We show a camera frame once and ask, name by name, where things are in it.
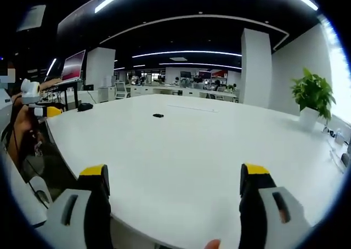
white wall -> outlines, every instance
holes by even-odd
[[[241,73],[240,72],[234,72],[234,71],[228,71],[228,79],[227,79],[227,85],[233,85],[236,83],[236,87],[240,89],[241,87]]]
[[[173,83],[176,77],[180,79],[180,72],[191,72],[191,75],[197,75],[199,71],[207,71],[205,68],[185,68],[185,67],[166,67],[165,83]]]
[[[268,108],[272,79],[269,35],[244,29],[241,36],[242,75],[239,102]]]
[[[183,67],[166,67],[166,81],[165,83],[173,83],[176,77],[180,79],[180,72],[191,72],[191,75],[197,75],[199,71],[207,71],[206,68],[183,68]],[[228,71],[228,79],[227,84],[233,85],[236,83],[238,87],[240,87],[241,83],[241,73]]]
[[[120,76],[119,76],[119,81],[125,81],[127,79],[127,71],[119,71]]]
[[[88,53],[86,84],[93,84],[94,90],[103,86],[105,77],[114,75],[115,53],[115,50],[100,47]]]
[[[272,55],[273,78],[269,108],[299,115],[299,107],[291,94],[292,78],[303,77],[303,68],[325,77],[330,85],[329,52],[321,25],[314,26]]]

white table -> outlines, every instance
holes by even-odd
[[[330,159],[328,136],[300,131],[297,119],[243,104],[154,94],[47,122],[76,177],[86,167],[108,165],[113,217],[165,245],[202,249],[215,238],[223,248],[239,244],[244,162],[266,167],[304,206],[310,224],[324,216],[342,173]]]

human hand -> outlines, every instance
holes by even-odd
[[[11,97],[11,100],[12,100],[12,102],[13,102],[13,104],[14,104],[15,106],[22,105],[22,93],[13,95],[13,96]]]
[[[205,249],[219,249],[219,244],[220,240],[212,240],[206,245]]]
[[[28,110],[28,106],[24,105],[19,111],[14,123],[14,128],[16,131],[24,133],[32,129],[31,116]]]
[[[57,83],[60,83],[60,82],[62,82],[62,80],[60,78],[55,78],[55,79],[52,79],[50,81],[41,83],[39,85],[40,91],[45,90],[47,88],[50,88],[51,86],[53,86],[53,85],[55,85]]]

cable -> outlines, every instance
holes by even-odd
[[[14,102],[13,102],[13,104],[12,104],[12,110],[13,110],[13,108],[14,108],[14,106],[15,106],[15,103],[16,103],[16,100],[17,100],[18,98],[19,98],[19,97],[17,97],[17,98],[14,100]],[[15,139],[15,146],[16,146],[17,157],[19,157],[20,153],[19,153],[19,150],[18,150],[17,139],[16,139],[15,122],[13,122],[13,124],[12,124],[12,131],[13,131],[13,137],[14,137],[14,139]],[[40,174],[34,169],[33,165],[29,162],[28,159],[27,159],[27,162],[28,162],[28,164],[32,167],[33,171],[34,171],[38,176],[40,176]],[[40,198],[40,196],[36,193],[35,189],[33,188],[32,184],[31,184],[31,182],[30,182],[30,180],[28,181],[28,183],[29,183],[29,186],[31,187],[31,189],[32,189],[32,191],[33,191],[35,197],[37,197],[37,199],[44,205],[44,207],[45,207],[46,209],[49,209],[48,206],[47,206],[47,205],[43,202],[43,200]]]
[[[94,98],[92,97],[92,95],[90,94],[90,92],[87,90],[88,94],[90,95],[90,97],[93,99],[94,103],[97,103]]]

office chair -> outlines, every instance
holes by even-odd
[[[194,83],[194,89],[203,90],[203,83]]]
[[[218,92],[224,92],[224,90],[225,90],[225,86],[218,87],[217,89]]]
[[[131,97],[131,94],[127,92],[126,84],[123,81],[118,81],[115,83],[116,87],[116,99],[125,99]]]

